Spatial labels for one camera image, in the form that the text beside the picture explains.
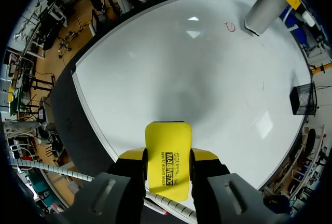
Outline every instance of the gray cylinder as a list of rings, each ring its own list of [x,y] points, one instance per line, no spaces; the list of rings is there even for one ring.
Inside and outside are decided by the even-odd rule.
[[[244,18],[246,29],[261,35],[287,7],[286,0],[257,0]]]

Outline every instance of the wooden floor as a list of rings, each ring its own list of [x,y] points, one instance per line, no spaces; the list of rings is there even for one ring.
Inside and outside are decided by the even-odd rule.
[[[82,26],[87,24],[91,20],[91,10],[93,9],[92,4],[89,0],[79,0],[75,4],[75,10],[79,15],[79,19],[81,21]],[[112,9],[109,8],[107,10],[107,15],[115,20],[116,15],[112,12]],[[65,37],[66,33],[69,31],[78,32],[79,25],[76,14],[73,14],[68,19],[68,26],[63,27],[59,33],[60,37]],[[54,74],[55,79],[60,76],[61,72],[65,68],[66,64],[71,60],[71,58],[92,38],[89,27],[86,26],[82,31],[80,31],[79,35],[70,42],[71,51],[66,51],[63,54],[63,58],[59,59],[58,56],[58,48],[60,45],[60,41],[56,40],[51,49],[47,50],[45,53],[45,59],[38,59],[36,63],[36,78],[46,81],[51,81],[51,74]],[[33,100],[39,102],[42,96],[47,96],[47,91],[42,90],[34,90],[31,89],[31,97],[34,97]],[[37,146],[37,153],[39,157],[43,160],[44,163],[55,165],[52,157],[47,157],[45,154],[45,148],[43,146]],[[69,204],[73,204],[74,195],[68,188],[68,182],[63,179],[55,183],[55,188],[58,190],[59,194],[62,195],[63,199]]]

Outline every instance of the white spiral cable wrap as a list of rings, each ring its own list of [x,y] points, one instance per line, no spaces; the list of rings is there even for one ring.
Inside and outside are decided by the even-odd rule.
[[[49,164],[38,163],[35,161],[23,160],[23,159],[13,159],[13,158],[9,158],[8,161],[9,161],[10,165],[26,166],[26,167],[33,167],[33,168],[38,168],[38,169],[42,169],[42,170],[52,171],[52,172],[59,173],[62,175],[75,177],[75,178],[78,178],[78,179],[81,179],[84,181],[92,181],[94,179],[94,177],[92,177],[92,176],[88,176],[88,175],[78,173],[75,171],[65,170],[60,167],[52,166]],[[186,217],[189,220],[189,222],[197,223],[196,212],[183,206],[182,204],[172,201],[161,195],[151,193],[149,191],[146,192],[146,197],[157,202],[159,205],[161,205],[162,207],[164,207],[166,209],[168,207],[170,207],[171,209],[173,209],[180,215]],[[146,200],[144,201],[144,205],[153,209],[156,212],[159,212],[160,214],[165,214],[165,211],[163,209],[160,209],[158,206],[153,206],[151,203],[147,202]]]
[[[94,179],[94,177],[84,175],[82,173],[78,173],[75,171],[69,171],[69,170],[62,169],[60,167],[56,167],[56,166],[52,166],[52,165],[48,165],[48,164],[44,164],[44,163],[38,163],[35,161],[30,161],[30,160],[9,158],[9,164],[15,165],[15,166],[26,166],[26,167],[39,168],[42,170],[52,171],[52,172],[59,173],[62,175],[75,177],[75,178],[78,178],[78,179],[81,179],[84,181],[92,181]]]
[[[146,197],[157,202],[162,207],[166,207],[166,208],[170,207],[171,209],[175,210],[180,215],[183,215],[186,218],[188,218],[189,220],[191,220],[191,222],[197,223],[197,216],[196,216],[196,212],[194,210],[189,209],[188,207],[185,207],[184,205],[182,205],[178,202],[175,202],[171,199],[168,199],[166,197],[163,197],[161,195],[154,194],[154,193],[151,193],[148,191],[146,192]]]

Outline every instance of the cable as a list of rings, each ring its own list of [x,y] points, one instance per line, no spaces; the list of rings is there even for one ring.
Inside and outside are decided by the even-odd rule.
[[[283,23],[286,22],[286,19],[287,19],[288,15],[290,14],[290,12],[292,11],[292,9],[293,9],[292,7],[290,7],[290,8],[288,9],[288,11],[287,11],[287,13],[286,13],[284,19],[282,20]]]
[[[320,89],[330,88],[330,87],[332,87],[332,85],[330,85],[330,86],[318,86],[318,87],[316,87],[316,91],[318,91]]]
[[[40,101],[36,101],[36,102],[43,102],[43,103],[45,103],[46,105],[50,106],[50,104],[48,104],[47,102],[45,102],[45,101],[42,101],[42,100],[40,100]]]
[[[23,148],[23,147],[19,147],[19,148],[16,148],[16,149],[12,149],[12,148],[10,148],[10,149],[11,149],[12,151],[17,151],[17,150],[20,150],[20,149],[27,151],[27,152],[29,152],[30,157],[32,158],[32,161],[34,161],[34,160],[33,160],[33,156],[32,156],[31,152],[30,152],[28,149],[25,149],[25,148]],[[30,168],[28,168],[28,169],[20,169],[20,170],[22,170],[22,171],[28,171],[28,170],[31,170],[31,169],[32,169],[32,167],[30,166]]]
[[[52,171],[52,172],[55,172],[58,174],[75,177],[75,178],[85,180],[85,181],[92,181],[94,179],[92,176],[84,175],[82,173],[78,173],[78,172],[74,172],[74,171],[65,170],[60,167],[56,167],[56,166],[52,166],[52,165],[48,165],[48,164],[44,164],[44,163],[38,163],[35,161],[9,158],[9,164],[15,165],[15,166],[26,166],[26,167],[33,167],[33,168],[38,168],[38,169],[42,169],[42,170]]]
[[[92,181],[94,179],[94,177],[92,177],[92,176],[88,176],[88,175],[85,175],[85,174],[82,174],[79,172],[69,171],[69,170],[65,170],[63,168],[56,167],[53,165],[38,163],[35,161],[30,161],[30,160],[9,158],[9,164],[14,165],[14,166],[26,166],[26,167],[33,167],[33,168],[38,168],[38,169],[42,169],[42,170],[52,171],[52,172],[55,172],[58,174],[75,177],[75,178],[85,180],[85,181]],[[193,211],[177,202],[174,202],[168,198],[162,197],[157,194],[153,194],[151,192],[146,192],[146,197],[152,199],[153,201],[158,202],[161,206],[170,207],[171,209],[175,210],[179,214],[187,217],[191,223],[197,223],[197,217],[196,217],[195,211]],[[146,200],[144,201],[144,205],[158,213],[165,214],[159,206],[154,206],[152,203],[147,202]]]
[[[194,210],[191,210],[191,209],[185,207],[184,205],[177,203],[171,199],[162,197],[161,195],[154,194],[151,192],[146,192],[146,197],[153,201],[156,201],[162,207],[173,209],[180,215],[183,215],[184,217],[186,217],[191,223],[197,223],[197,216],[196,216],[196,212]]]
[[[40,73],[38,71],[35,70],[36,73],[40,74],[40,75],[53,75],[55,77],[55,75],[53,73]]]

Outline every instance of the desk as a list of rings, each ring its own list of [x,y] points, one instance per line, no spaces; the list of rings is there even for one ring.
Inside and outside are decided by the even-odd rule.
[[[150,122],[182,120],[192,147],[214,152],[257,189],[267,182],[304,120],[292,114],[289,93],[311,75],[280,19],[261,37],[244,29],[255,1],[169,0],[77,55],[74,90],[113,160],[145,146]],[[191,196],[182,204],[194,209]]]

